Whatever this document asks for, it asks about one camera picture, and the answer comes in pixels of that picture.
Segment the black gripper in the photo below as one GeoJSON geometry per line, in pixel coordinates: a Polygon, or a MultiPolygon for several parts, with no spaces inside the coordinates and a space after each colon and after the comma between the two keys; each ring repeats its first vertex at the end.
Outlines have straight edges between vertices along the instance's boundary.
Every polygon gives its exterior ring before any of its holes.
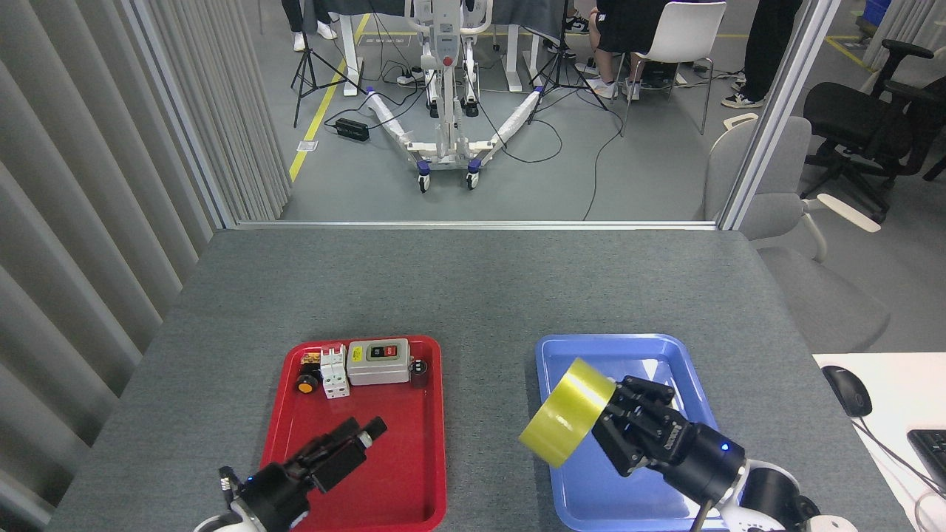
{"type": "Polygon", "coordinates": [[[327,493],[367,459],[387,431],[381,417],[361,426],[354,417],[312,438],[285,461],[270,463],[246,480],[246,505],[265,530],[290,530],[310,512],[307,491],[327,493]],[[303,485],[290,475],[303,475],[303,485]]]}
{"type": "Polygon", "coordinates": [[[706,424],[689,422],[672,407],[675,397],[670,385],[625,376],[592,435],[619,475],[628,477],[650,463],[686,498],[716,506],[740,477],[746,450],[706,424]],[[659,443],[664,430],[669,435],[659,443]],[[662,454],[650,461],[655,444],[662,454]]]}

